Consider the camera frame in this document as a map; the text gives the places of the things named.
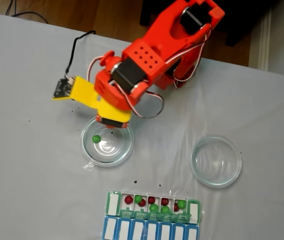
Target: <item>green candy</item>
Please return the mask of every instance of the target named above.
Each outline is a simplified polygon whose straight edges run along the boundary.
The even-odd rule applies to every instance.
[[[135,202],[136,204],[139,204],[141,201],[142,201],[142,197],[141,197],[140,195],[136,195],[136,196],[134,197],[134,202]]]
[[[156,205],[156,204],[151,204],[150,205],[150,211],[151,212],[158,212],[159,211],[159,207],[158,207],[158,205]]]
[[[187,201],[177,200],[177,206],[179,209],[185,209],[187,206]]]
[[[170,212],[170,208],[168,206],[163,206],[161,208],[161,213],[168,214]]]
[[[94,135],[92,137],[92,142],[98,144],[99,142],[101,142],[101,137],[99,135]]]

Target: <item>pill organizer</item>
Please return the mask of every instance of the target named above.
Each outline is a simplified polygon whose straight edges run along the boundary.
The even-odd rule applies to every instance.
[[[198,240],[200,202],[110,191],[103,240]]]

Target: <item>cable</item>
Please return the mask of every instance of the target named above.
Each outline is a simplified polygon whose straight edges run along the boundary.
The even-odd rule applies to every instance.
[[[10,4],[8,5],[7,10],[5,12],[5,15],[7,15],[7,16],[9,15],[12,4],[13,4],[13,0],[11,0]]]
[[[151,92],[151,91],[145,91],[145,93],[151,95],[151,96],[154,96],[158,99],[160,99],[162,101],[162,106],[161,106],[161,109],[160,111],[154,115],[154,116],[142,116],[140,113],[138,113],[138,111],[135,109],[135,107],[132,105],[132,103],[130,102],[130,99],[128,97],[128,95],[123,91],[123,89],[120,87],[120,85],[113,81],[113,83],[115,83],[115,86],[117,87],[117,89],[119,89],[119,91],[121,92],[121,94],[124,96],[127,104],[129,105],[129,107],[131,108],[132,112],[135,113],[135,115],[137,115],[140,119],[152,119],[152,118],[155,118],[156,116],[158,116],[164,109],[164,99],[161,95],[155,93],[155,92]]]
[[[93,67],[94,63],[95,63],[97,60],[100,60],[101,58],[103,58],[103,56],[97,56],[97,57],[95,57],[95,58],[91,61],[90,65],[88,66],[87,72],[86,72],[86,80],[87,80],[88,82],[90,82],[90,72],[91,72],[91,68]]]
[[[209,36],[211,35],[211,31],[212,31],[212,30],[211,30],[211,24],[209,24],[209,25],[210,25],[210,29],[209,29],[210,31],[209,31],[209,35],[208,35],[208,37],[207,37],[207,39],[206,39],[205,41],[200,42],[200,43],[197,43],[197,44],[194,44],[194,45],[191,45],[191,46],[187,47],[186,49],[183,49],[183,50],[178,51],[178,52],[175,53],[173,56],[169,57],[169,58],[165,61],[165,64],[169,64],[170,62],[172,62],[173,60],[177,59],[177,58],[180,57],[181,55],[186,54],[186,53],[190,52],[191,50],[195,49],[196,47],[198,47],[198,46],[204,44],[204,43],[208,40]]]
[[[207,36],[207,34],[205,34],[205,36],[204,36],[205,40],[204,40],[204,42],[203,42],[202,45],[201,45],[201,49],[200,49],[200,52],[199,52],[199,54],[198,54],[198,58],[197,58],[195,67],[194,67],[192,73],[190,74],[190,76],[189,76],[188,78],[183,79],[183,80],[176,78],[176,76],[174,75],[174,72],[176,71],[177,67],[174,69],[172,75],[173,75],[173,77],[174,77],[174,79],[175,79],[176,81],[178,81],[178,82],[185,82],[185,81],[189,80],[190,78],[192,78],[193,74],[195,73],[195,71],[197,70],[197,68],[198,68],[198,66],[199,66],[199,63],[200,63],[200,60],[201,60],[201,56],[202,56],[202,53],[203,53],[204,46],[206,45],[207,40],[209,39],[210,34],[211,34],[211,31],[209,32],[208,36]]]
[[[20,13],[17,13],[17,14],[13,14],[13,15],[11,15],[11,17],[17,17],[17,16],[24,15],[24,14],[35,14],[35,15],[39,16],[41,19],[43,19],[43,21],[46,24],[49,24],[49,22],[42,15],[38,14],[35,11],[24,11],[24,12],[20,12]]]
[[[77,41],[83,37],[85,37],[86,35],[89,35],[89,34],[96,34],[96,31],[92,30],[92,31],[88,31],[87,33],[83,34],[82,36],[79,36],[79,37],[76,37],[74,39],[74,42],[73,42],[73,47],[72,47],[72,52],[71,52],[71,57],[70,57],[70,61],[68,62],[68,65],[65,69],[65,76],[68,77],[68,73],[69,73],[69,70],[70,70],[70,67],[71,67],[71,64],[72,64],[72,61],[73,61],[73,57],[74,57],[74,51],[76,49],[76,44],[77,44]]]
[[[14,2],[14,14],[17,14],[17,0]]]

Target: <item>red candy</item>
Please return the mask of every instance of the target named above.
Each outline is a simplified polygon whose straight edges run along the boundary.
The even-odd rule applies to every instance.
[[[133,197],[131,197],[130,195],[127,195],[125,198],[124,198],[124,202],[126,204],[131,204],[133,202]]]
[[[162,198],[161,199],[161,205],[166,206],[169,204],[169,200],[167,198]]]
[[[138,204],[140,207],[144,207],[146,205],[146,201],[142,198],[142,201]]]
[[[177,204],[177,203],[174,203],[174,212],[177,212],[177,211],[179,211],[178,204]]]
[[[156,202],[156,198],[154,196],[149,196],[147,202],[148,204],[154,204]]]

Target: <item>petri dish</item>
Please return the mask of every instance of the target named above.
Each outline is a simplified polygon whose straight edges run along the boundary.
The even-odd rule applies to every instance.
[[[194,176],[212,188],[225,188],[239,176],[242,159],[236,146],[219,135],[202,137],[191,155]]]
[[[100,142],[92,141],[95,135],[100,136]],[[108,128],[93,118],[82,131],[81,145],[84,155],[90,162],[102,167],[113,167],[129,157],[134,137],[129,125],[127,128]]]

